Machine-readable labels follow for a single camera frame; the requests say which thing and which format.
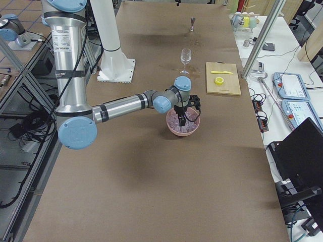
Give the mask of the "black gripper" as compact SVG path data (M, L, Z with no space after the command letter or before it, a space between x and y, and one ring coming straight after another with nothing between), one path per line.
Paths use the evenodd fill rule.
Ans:
M186 125L185 113L187 111L187 107L183 106L174 106L174 111L176 112L179 120L179 126L183 127Z

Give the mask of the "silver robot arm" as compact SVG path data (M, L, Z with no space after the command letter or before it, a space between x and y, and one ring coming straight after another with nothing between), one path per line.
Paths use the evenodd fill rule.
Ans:
M187 121L186 110L192 105L191 81L175 79L162 92L141 94L90 106L86 98L83 62L91 7L102 44L100 81L130 83L136 61L121 49L115 12L111 1L42 1L43 20L50 26L59 90L57 117L59 141L70 149L83 149L97 136L97 124L135 111L154 108L159 113L174 109L180 125Z

